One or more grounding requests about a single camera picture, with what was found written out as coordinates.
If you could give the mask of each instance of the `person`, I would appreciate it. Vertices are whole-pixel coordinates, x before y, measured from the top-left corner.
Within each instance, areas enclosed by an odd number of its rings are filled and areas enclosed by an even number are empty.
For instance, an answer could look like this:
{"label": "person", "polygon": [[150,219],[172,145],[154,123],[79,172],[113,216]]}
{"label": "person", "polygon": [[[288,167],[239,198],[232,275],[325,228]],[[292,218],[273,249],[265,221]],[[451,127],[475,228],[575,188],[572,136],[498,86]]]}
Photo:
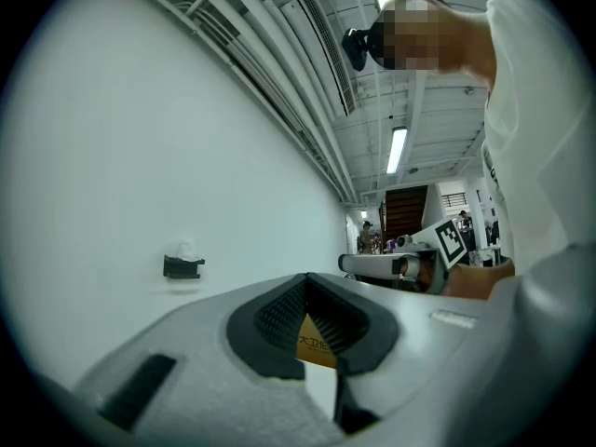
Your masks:
{"label": "person", "polygon": [[462,210],[461,212],[459,212],[459,216],[463,219],[462,220],[462,224],[463,224],[463,226],[465,228],[471,228],[472,227],[472,225],[471,225],[472,219],[471,219],[471,217],[469,217],[467,215],[467,212],[465,210]]}
{"label": "person", "polygon": [[[445,291],[486,299],[497,281],[522,275],[572,242],[568,233],[579,233],[553,209],[562,203],[551,187],[561,154],[594,141],[589,66],[549,0],[490,0],[483,13],[442,0],[390,0],[369,42],[379,34],[382,47],[369,45],[369,52],[385,67],[464,73],[488,90],[481,157],[510,260],[492,268],[456,265]],[[559,194],[570,190],[558,180]]]}
{"label": "person", "polygon": [[373,225],[367,220],[362,224],[362,231],[360,232],[360,244],[362,246],[362,253],[373,253],[373,236],[370,233]]}
{"label": "person", "polygon": [[496,245],[497,240],[499,240],[499,221],[495,220],[493,223],[493,228],[491,230],[491,243],[493,245]]}

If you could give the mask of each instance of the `black rubber pad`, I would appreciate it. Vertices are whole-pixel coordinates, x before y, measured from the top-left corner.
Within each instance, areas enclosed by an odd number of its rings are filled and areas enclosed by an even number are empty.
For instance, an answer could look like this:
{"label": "black rubber pad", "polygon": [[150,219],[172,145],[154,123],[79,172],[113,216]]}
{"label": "black rubber pad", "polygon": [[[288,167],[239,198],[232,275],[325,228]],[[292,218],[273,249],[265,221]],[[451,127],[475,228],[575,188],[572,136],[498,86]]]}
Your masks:
{"label": "black rubber pad", "polygon": [[115,426],[131,430],[175,364],[176,359],[160,354],[146,359],[99,414]]}
{"label": "black rubber pad", "polygon": [[295,355],[306,314],[336,357],[340,375],[376,369],[398,337],[395,318],[382,306],[316,274],[301,274],[237,308],[227,339],[261,376],[304,379],[304,364]]}

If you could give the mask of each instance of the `ceiling pipe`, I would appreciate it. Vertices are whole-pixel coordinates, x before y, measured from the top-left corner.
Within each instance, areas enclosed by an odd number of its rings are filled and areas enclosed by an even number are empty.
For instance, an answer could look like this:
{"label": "ceiling pipe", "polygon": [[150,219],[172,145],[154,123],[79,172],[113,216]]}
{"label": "ceiling pipe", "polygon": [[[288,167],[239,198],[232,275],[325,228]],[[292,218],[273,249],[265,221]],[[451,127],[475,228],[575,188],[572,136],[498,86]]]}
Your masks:
{"label": "ceiling pipe", "polygon": [[306,149],[305,145],[300,141],[294,132],[290,129],[290,127],[286,124],[283,118],[279,115],[278,111],[276,111],[269,101],[263,96],[261,91],[259,91],[252,82],[244,75],[242,70],[237,67],[237,65],[227,56],[227,54],[219,48],[192,20],[190,20],[186,15],[184,15],[180,9],[174,6],[168,0],[156,0],[161,6],[167,9],[169,12],[174,14],[178,17],[188,28],[190,28],[194,34],[196,34],[199,38],[201,38],[208,46],[211,48],[215,54],[217,54],[223,62],[229,66],[232,71],[240,78],[242,83],[244,83],[249,90],[254,94],[254,96],[261,102],[261,104],[271,113],[271,115],[277,120],[277,122],[286,130],[288,135],[291,139],[300,147],[303,153],[310,159],[313,165],[319,170],[319,172],[325,177],[327,182],[331,184],[331,186],[335,189],[337,194],[339,195],[342,202],[345,202],[345,198],[343,196],[342,191],[335,185],[331,177],[325,172],[323,167],[315,160],[315,158],[310,154],[310,152]]}
{"label": "ceiling pipe", "polygon": [[[366,21],[366,15],[364,14],[364,5],[362,4],[362,0],[356,0],[358,4],[360,16],[362,17],[362,24],[363,28],[368,28],[369,23]],[[374,85],[376,88],[376,112],[377,112],[377,125],[379,129],[379,159],[377,163],[377,174],[376,174],[376,187],[377,190],[379,188],[379,183],[381,181],[381,136],[383,133],[383,124],[382,124],[382,117],[381,117],[381,84],[379,83],[379,72],[376,68],[376,63],[372,64],[372,70],[374,71]]]}
{"label": "ceiling pipe", "polygon": [[271,14],[267,11],[263,2],[261,0],[241,0],[242,3],[246,6],[246,8],[254,15],[254,17],[259,21],[261,26],[264,28],[266,32],[269,33],[271,36],[272,41],[277,45],[279,51],[285,56],[286,60],[288,61],[290,67],[292,68],[296,78],[300,82],[300,85],[306,92],[307,98],[312,103],[313,107],[315,108],[315,112],[317,113],[317,117],[321,122],[321,126],[323,127],[327,139],[329,140],[333,153],[337,157],[339,162],[340,168],[342,173],[347,180],[349,185],[351,196],[356,200],[356,190],[354,189],[354,185],[352,183],[352,178],[350,177],[349,170],[347,169],[347,165],[344,161],[344,156],[342,155],[342,151],[337,143],[337,139],[335,138],[335,134],[333,134],[333,129],[331,123],[329,122],[329,118],[325,113],[325,109],[318,98],[317,92],[313,87],[308,74],[304,66],[302,65],[298,55],[294,51],[294,48],[291,46],[290,42],[286,35],[281,31],[279,25],[273,19]]}
{"label": "ceiling pipe", "polygon": [[312,81],[313,85],[315,86],[315,90],[317,91],[318,98],[320,99],[321,104],[325,108],[325,112],[327,113],[327,115],[332,115],[333,109],[332,109],[331,104],[329,103],[329,98],[325,94],[325,89],[323,88],[323,85],[321,84],[320,80],[317,77],[317,72],[315,71],[315,68],[313,67],[312,61],[308,58],[308,54],[306,53],[305,49],[303,48],[302,43],[300,43],[298,36],[296,36],[296,33],[294,32],[294,30],[292,29],[292,27],[286,20],[286,17],[284,16],[283,12],[279,9],[278,6],[276,6],[276,4],[273,2],[273,0],[268,0],[268,1],[265,0],[264,5],[266,6],[267,11],[270,13],[270,15],[273,17],[273,19],[279,25],[279,28],[281,28],[281,31],[286,35],[286,38],[288,38],[288,41],[290,41],[291,47],[293,47],[294,50],[298,53],[298,56],[300,57],[300,61],[302,62],[305,69],[307,70],[308,74],[315,76],[314,78],[311,78],[311,81]]}
{"label": "ceiling pipe", "polygon": [[[333,15],[335,16],[335,20],[337,21],[340,31],[343,33],[344,28],[342,27],[342,21],[339,18],[339,14],[337,13],[337,9],[335,8],[335,3],[333,2],[333,0],[329,0],[329,5],[332,8]],[[332,32],[332,38],[333,38],[333,42],[335,43],[335,45],[337,45],[339,47],[339,45],[337,43],[337,39],[335,38],[335,34],[333,32]],[[360,92],[358,91],[358,79],[356,82],[356,95],[358,96],[358,101],[360,103],[362,122],[366,128],[366,136],[367,136],[367,140],[368,140],[367,142],[369,145],[369,154],[371,156],[371,166],[372,166],[373,165],[373,148],[371,146],[371,144],[372,144],[371,131],[369,129],[368,122],[366,121],[366,112],[364,111],[364,104],[362,103],[362,96],[360,95]],[[360,194],[360,203],[364,204],[364,199],[362,198],[362,194]]]}
{"label": "ceiling pipe", "polygon": [[189,8],[186,10],[186,13],[185,13],[185,15],[188,17],[189,15],[192,15],[193,13],[195,13],[195,10],[196,10],[197,8],[199,8],[199,7],[202,5],[202,3],[203,3],[204,1],[205,1],[205,0],[195,0],[195,2],[193,3],[193,5],[191,5],[191,6],[190,6],[190,7],[189,7]]}
{"label": "ceiling pipe", "polygon": [[332,158],[327,144],[323,141],[321,134],[318,131],[317,124],[313,120],[312,116],[308,113],[308,110],[306,109],[304,102],[300,98],[300,95],[296,91],[296,88],[293,86],[288,76],[284,73],[283,69],[281,68],[271,51],[269,51],[269,48],[267,48],[267,46],[263,43],[263,41],[261,41],[259,36],[256,34],[256,32],[252,30],[251,26],[240,16],[240,14],[230,5],[230,3],[227,2],[227,0],[209,1],[220,11],[220,13],[225,18],[227,18],[237,28],[237,30],[241,34],[244,35],[249,45],[251,45],[254,51],[268,66],[273,76],[281,85],[283,91],[288,95],[289,100],[294,104],[294,107],[300,115],[301,119],[304,120],[310,132],[317,141],[317,144],[320,147],[321,152],[327,159],[327,162],[332,172],[334,173],[335,178],[342,186],[342,190],[344,191],[346,198],[350,199],[350,192],[348,188],[345,186],[344,178],[341,176],[341,172],[337,168],[337,165],[335,164],[335,161]]}
{"label": "ceiling pipe", "polygon": [[[219,20],[217,20],[215,17],[213,17],[208,11],[206,11],[202,8],[198,8],[197,11],[195,12],[195,15],[202,19],[210,20],[211,28],[214,28],[214,26],[217,26],[218,28],[220,28],[222,30],[222,32],[224,32],[225,34],[228,35],[227,38],[225,38],[225,39],[230,43],[230,45],[232,45],[233,47],[235,47],[237,49],[239,55],[242,57],[242,59],[244,59],[244,61],[240,61],[240,65],[244,66],[245,70],[246,69],[253,70],[262,79],[264,79],[264,81],[266,81],[269,84],[269,86],[271,87],[271,90],[273,92],[275,92],[275,95],[280,100],[282,100],[286,104],[286,106],[288,106],[288,110],[296,118],[296,120],[300,121],[300,117],[296,114],[294,108],[291,106],[290,102],[286,98],[286,95],[281,90],[279,90],[278,86],[275,84],[273,79],[271,79],[271,76],[269,75],[269,73],[263,69],[263,67],[257,60],[254,59],[254,57],[251,55],[251,52],[242,44],[242,41],[239,40],[238,38],[235,38],[227,30],[227,28],[225,28],[225,26]],[[306,130],[305,126],[300,127],[300,131],[303,131],[303,130]]]}

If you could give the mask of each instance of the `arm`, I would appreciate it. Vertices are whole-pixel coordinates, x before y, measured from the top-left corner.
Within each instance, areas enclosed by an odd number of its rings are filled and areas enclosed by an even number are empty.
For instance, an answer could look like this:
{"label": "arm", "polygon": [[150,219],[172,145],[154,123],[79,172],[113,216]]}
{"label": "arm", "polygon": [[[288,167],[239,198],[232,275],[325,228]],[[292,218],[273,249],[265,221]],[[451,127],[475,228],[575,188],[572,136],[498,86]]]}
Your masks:
{"label": "arm", "polygon": [[[417,267],[416,283],[423,290],[426,291],[432,284],[434,262],[428,259],[419,259],[418,263],[414,266],[414,270]],[[408,257],[402,257],[400,259],[400,274],[406,275],[408,271]]]}
{"label": "arm", "polygon": [[510,260],[490,268],[457,264],[451,270],[442,295],[488,300],[497,281],[513,276],[515,266]]}

